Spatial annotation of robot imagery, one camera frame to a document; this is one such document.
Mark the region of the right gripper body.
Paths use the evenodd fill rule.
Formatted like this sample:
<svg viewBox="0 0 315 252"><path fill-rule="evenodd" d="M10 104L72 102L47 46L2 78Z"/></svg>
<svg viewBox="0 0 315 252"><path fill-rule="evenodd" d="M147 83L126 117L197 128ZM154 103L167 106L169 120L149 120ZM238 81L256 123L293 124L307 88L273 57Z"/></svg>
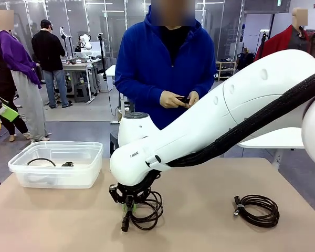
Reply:
<svg viewBox="0 0 315 252"><path fill-rule="evenodd" d="M120 183L117 184L117 190L121 192L121 195L117 194L115 197L116 203L124 204L126 199L129 197L130 201L134 201L134 203L141 203L146 200L151 192L151 185L153 181L144 182L134 185L134 186L126 186Z"/></svg>

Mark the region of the person's right hand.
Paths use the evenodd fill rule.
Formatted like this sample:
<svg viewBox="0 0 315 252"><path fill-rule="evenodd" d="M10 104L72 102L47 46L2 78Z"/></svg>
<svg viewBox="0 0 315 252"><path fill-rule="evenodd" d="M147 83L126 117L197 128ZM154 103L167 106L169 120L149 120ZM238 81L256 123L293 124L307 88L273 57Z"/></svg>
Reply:
<svg viewBox="0 0 315 252"><path fill-rule="evenodd" d="M184 96L177 95L169 91L163 91L160 96L160 105L166 109L186 107L183 102Z"/></svg>

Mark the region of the person's left hand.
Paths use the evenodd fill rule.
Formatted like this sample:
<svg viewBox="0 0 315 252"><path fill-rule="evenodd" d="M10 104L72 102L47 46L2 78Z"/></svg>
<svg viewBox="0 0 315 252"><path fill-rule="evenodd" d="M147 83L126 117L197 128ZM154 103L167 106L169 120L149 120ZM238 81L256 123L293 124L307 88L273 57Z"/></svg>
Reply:
<svg viewBox="0 0 315 252"><path fill-rule="evenodd" d="M196 91L190 92L188 95L188 103L186 104L187 108L192 107L194 104L196 104L199 101L199 94Z"/></svg>

